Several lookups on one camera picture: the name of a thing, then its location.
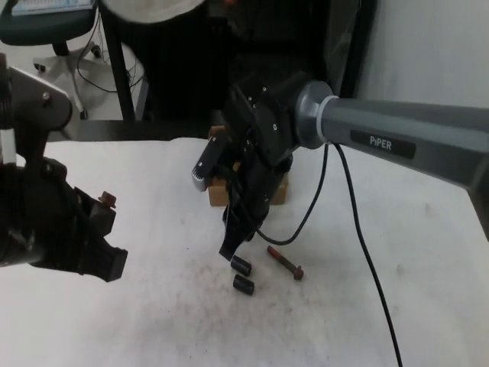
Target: chair wheel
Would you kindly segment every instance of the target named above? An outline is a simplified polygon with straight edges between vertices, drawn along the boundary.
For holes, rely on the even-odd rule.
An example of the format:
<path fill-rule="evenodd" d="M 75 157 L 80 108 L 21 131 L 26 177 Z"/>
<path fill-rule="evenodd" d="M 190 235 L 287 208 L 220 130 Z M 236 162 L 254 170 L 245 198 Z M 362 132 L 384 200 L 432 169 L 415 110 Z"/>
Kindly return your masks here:
<path fill-rule="evenodd" d="M 46 72 L 46 67 L 44 65 L 40 65 L 39 63 L 34 64 L 34 68 L 39 72 L 39 73 L 45 73 Z"/>
<path fill-rule="evenodd" d="M 92 51 L 92 54 L 93 54 L 93 56 L 95 56 L 96 59 L 99 59 L 100 57 L 102 57 L 102 50 L 100 50 L 100 46 L 98 44 L 96 44 L 94 47 L 92 47 L 92 49 L 90 51 Z"/>

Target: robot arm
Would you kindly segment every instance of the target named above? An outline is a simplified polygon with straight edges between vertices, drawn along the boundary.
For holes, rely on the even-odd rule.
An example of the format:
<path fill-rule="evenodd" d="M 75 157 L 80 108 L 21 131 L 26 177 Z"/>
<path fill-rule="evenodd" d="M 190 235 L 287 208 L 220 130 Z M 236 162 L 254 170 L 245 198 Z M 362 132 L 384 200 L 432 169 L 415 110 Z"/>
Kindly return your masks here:
<path fill-rule="evenodd" d="M 95 200 L 71 188 L 66 167 L 44 157 L 48 135 L 69 134 L 77 116 L 65 92 L 7 69 L 0 54 L 0 267 L 28 263 L 105 281 L 121 277 L 128 253 L 104 239 L 115 220 L 114 198 Z"/>
<path fill-rule="evenodd" d="M 238 83 L 223 114 L 230 137 L 209 142 L 193 176 L 203 189 L 211 177 L 228 180 L 220 251 L 228 260 L 266 218 L 292 153 L 330 142 L 463 187 L 489 238 L 489 109 L 339 99 L 299 73 L 276 89 L 255 77 Z M 234 174 L 223 159 L 231 152 L 241 161 Z"/>
<path fill-rule="evenodd" d="M 339 99 L 311 82 L 295 125 L 303 147 L 339 143 L 464 188 L 489 238 L 489 109 Z"/>

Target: cardboard box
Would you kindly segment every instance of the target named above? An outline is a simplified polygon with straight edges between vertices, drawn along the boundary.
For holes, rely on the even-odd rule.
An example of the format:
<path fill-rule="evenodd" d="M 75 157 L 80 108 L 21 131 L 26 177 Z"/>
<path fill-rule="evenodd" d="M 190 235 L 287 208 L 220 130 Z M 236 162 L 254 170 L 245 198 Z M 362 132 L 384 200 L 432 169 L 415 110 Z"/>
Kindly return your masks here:
<path fill-rule="evenodd" d="M 224 129 L 224 126 L 212 126 L 209 131 L 209 138 L 211 138 L 218 130 Z M 289 187 L 289 177 L 285 175 L 282 183 L 280 184 L 274 198 L 271 200 L 271 205 L 282 205 L 287 200 L 287 190 Z M 209 202 L 211 206 L 226 206 L 228 205 L 228 192 L 226 190 L 226 181 L 224 179 L 213 179 L 209 185 L 207 191 L 209 191 Z"/>

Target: white wall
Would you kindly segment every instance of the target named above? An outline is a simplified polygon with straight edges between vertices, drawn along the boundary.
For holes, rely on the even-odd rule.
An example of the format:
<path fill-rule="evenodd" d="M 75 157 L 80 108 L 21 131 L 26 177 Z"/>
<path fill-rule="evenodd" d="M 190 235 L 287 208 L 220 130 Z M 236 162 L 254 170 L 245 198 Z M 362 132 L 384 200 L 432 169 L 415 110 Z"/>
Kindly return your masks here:
<path fill-rule="evenodd" d="M 489 106 L 489 0 L 378 0 L 359 96 Z"/>

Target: desk leg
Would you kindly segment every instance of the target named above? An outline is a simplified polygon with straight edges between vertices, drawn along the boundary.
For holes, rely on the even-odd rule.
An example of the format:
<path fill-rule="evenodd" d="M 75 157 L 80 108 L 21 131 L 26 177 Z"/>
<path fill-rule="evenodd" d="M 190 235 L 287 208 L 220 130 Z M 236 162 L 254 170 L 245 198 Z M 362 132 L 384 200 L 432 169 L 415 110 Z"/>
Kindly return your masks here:
<path fill-rule="evenodd" d="M 355 19 L 355 27 L 351 35 L 350 51 L 343 74 L 342 90 L 339 96 L 353 98 L 357 94 L 358 83 L 361 77 L 361 68 L 364 63 L 368 40 L 374 24 L 377 0 L 362 0 L 362 6 L 358 10 Z"/>
<path fill-rule="evenodd" d="M 122 118 L 124 121 L 133 122 L 136 117 L 132 103 L 131 86 L 126 73 L 124 54 L 122 53 L 121 38 L 119 37 L 117 25 L 113 24 L 109 17 L 104 16 L 104 13 L 104 11 L 101 11 L 100 14 L 104 25 L 112 73 L 114 74 L 115 88 L 117 89 L 119 104 L 121 105 Z"/>

